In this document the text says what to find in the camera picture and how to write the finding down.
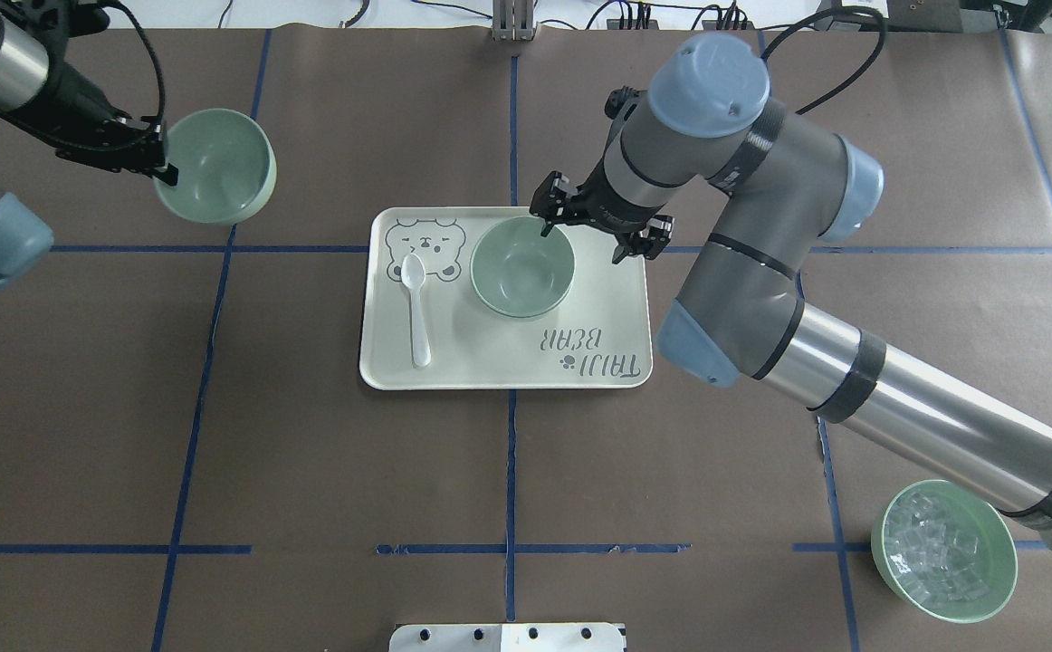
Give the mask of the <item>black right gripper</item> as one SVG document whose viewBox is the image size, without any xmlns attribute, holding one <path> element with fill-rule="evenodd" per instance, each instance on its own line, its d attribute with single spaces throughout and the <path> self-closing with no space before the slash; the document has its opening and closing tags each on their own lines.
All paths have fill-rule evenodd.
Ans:
<svg viewBox="0 0 1052 652">
<path fill-rule="evenodd" d="M 601 170 L 591 174 L 583 186 L 576 186 L 558 170 L 548 174 L 531 197 L 530 213 L 542 219 L 542 238 L 559 225 L 584 225 L 612 235 L 618 245 L 613 264 L 621 264 L 627 257 L 655 259 L 674 235 L 671 216 L 626 201 Z"/>
</svg>

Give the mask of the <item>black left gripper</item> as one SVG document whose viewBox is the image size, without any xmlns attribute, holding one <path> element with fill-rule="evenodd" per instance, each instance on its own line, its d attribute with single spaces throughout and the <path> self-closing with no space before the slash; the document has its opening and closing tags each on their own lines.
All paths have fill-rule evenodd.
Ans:
<svg viewBox="0 0 1052 652">
<path fill-rule="evenodd" d="M 167 161 L 161 75 L 157 83 L 157 111 L 136 119 L 112 106 L 107 95 L 70 63 L 55 63 L 28 103 L 1 116 L 53 146 L 60 159 L 113 174 L 146 175 L 175 188 L 179 169 Z"/>
</svg>

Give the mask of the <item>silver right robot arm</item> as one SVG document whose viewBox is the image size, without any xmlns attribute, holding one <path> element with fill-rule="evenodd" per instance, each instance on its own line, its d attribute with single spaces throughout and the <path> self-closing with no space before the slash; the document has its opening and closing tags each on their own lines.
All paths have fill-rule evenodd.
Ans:
<svg viewBox="0 0 1052 652">
<path fill-rule="evenodd" d="M 596 165 L 548 174 L 529 211 L 542 235 L 595 228 L 614 263 L 663 254 L 665 207 L 688 182 L 725 196 L 654 346 L 688 375 L 745 376 L 989 503 L 1052 551 L 1052 426 L 813 305 L 802 276 L 820 244 L 855 235 L 885 170 L 792 111 L 770 67 L 733 34 L 697 33 L 645 88 L 622 87 Z"/>
</svg>

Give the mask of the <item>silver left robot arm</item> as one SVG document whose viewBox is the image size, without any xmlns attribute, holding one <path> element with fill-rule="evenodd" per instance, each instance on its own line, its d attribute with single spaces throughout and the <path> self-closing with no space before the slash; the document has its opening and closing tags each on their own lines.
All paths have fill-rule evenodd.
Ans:
<svg viewBox="0 0 1052 652">
<path fill-rule="evenodd" d="M 100 34 L 117 12 L 151 63 L 158 106 L 134 116 L 68 61 L 75 38 Z M 139 174 L 166 188 L 179 172 L 167 160 L 165 75 L 151 41 L 120 1 L 0 1 L 0 120 L 50 146 L 55 157 L 104 172 Z M 0 292 L 50 251 L 50 227 L 0 186 Z"/>
</svg>

